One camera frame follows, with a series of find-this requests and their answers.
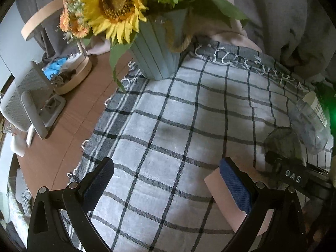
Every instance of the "white wall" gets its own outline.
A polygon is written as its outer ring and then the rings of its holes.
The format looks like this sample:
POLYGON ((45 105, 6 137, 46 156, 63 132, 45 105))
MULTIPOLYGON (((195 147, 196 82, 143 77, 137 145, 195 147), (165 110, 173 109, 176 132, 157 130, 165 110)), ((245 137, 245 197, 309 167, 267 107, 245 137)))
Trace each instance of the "white wall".
POLYGON ((10 72, 0 58, 0 91, 10 76, 10 72))
MULTIPOLYGON (((25 41, 21 35, 24 22, 16 3, 0 23, 0 54, 14 76, 32 59, 40 61, 44 51, 34 38, 25 41)), ((9 71, 0 59, 0 90, 9 77, 9 71)))

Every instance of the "gray blanket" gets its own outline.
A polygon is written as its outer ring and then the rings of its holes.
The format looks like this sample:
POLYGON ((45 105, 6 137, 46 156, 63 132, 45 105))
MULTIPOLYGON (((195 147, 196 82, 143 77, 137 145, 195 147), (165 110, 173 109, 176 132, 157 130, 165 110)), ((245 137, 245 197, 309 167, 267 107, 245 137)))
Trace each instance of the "gray blanket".
MULTIPOLYGON (((24 23, 38 10, 53 0, 16 0, 16 5, 24 23)), ((45 51, 42 61, 48 62, 58 57, 64 57, 78 52, 75 44, 67 44, 63 39, 63 32, 58 28, 59 16, 62 11, 56 12, 36 29, 34 38, 40 47, 45 51)))
MULTIPOLYGON (((247 36, 303 78, 324 73, 336 50, 336 29, 317 0, 234 0, 250 18, 247 36)), ((327 76, 336 81, 336 72, 327 76)))
MULTIPOLYGON (((169 79, 130 72, 127 94, 112 97, 71 179, 113 159, 114 176, 88 213, 107 245, 114 252, 222 251, 233 231, 204 178, 223 156, 264 169, 266 136, 290 126, 290 105, 313 89, 288 74, 265 54, 202 40, 169 79)), ((330 151, 302 152, 308 162, 330 166, 330 151)))

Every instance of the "clear plastic container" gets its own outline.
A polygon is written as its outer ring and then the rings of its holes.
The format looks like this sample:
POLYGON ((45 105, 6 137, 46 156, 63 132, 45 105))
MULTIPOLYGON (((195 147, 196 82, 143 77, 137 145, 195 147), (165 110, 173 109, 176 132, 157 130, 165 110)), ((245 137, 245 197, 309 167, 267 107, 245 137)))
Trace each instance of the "clear plastic container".
POLYGON ((328 130, 307 102, 298 100, 288 116, 308 152, 317 154, 324 149, 329 138, 328 130))
POLYGON ((301 143, 298 135, 290 127, 275 128, 264 141, 265 153, 276 152, 285 158, 302 159, 301 143))

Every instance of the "orange flower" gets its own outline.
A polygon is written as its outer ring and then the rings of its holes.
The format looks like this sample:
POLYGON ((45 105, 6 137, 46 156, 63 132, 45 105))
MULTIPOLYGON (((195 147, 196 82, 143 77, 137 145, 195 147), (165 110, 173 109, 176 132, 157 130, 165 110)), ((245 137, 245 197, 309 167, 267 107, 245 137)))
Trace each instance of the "orange flower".
POLYGON ((71 32, 76 38, 84 38, 89 34, 88 28, 78 23, 77 20, 71 22, 71 32))
POLYGON ((59 28, 62 31, 67 32, 69 30, 69 24, 70 24, 69 11, 64 1, 63 1, 63 5, 64 5, 64 9, 63 9, 61 16, 59 17, 59 28))

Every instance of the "gray curtain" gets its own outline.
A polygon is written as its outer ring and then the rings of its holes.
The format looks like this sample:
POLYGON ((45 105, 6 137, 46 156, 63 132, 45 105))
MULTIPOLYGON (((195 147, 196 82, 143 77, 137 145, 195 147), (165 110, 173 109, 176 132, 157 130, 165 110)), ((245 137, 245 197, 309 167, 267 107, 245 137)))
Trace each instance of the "gray curtain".
POLYGON ((303 78, 324 73, 336 50, 336 29, 317 0, 234 1, 250 18, 248 38, 263 52, 303 78))
MULTIPOLYGON (((31 16, 51 1, 53 0, 16 0, 16 5, 22 20, 26 23, 31 16)), ((78 52, 76 43, 67 44, 63 39, 63 32, 58 30, 61 13, 62 10, 50 16, 34 33, 35 40, 45 51, 41 58, 45 64, 56 58, 78 52)))

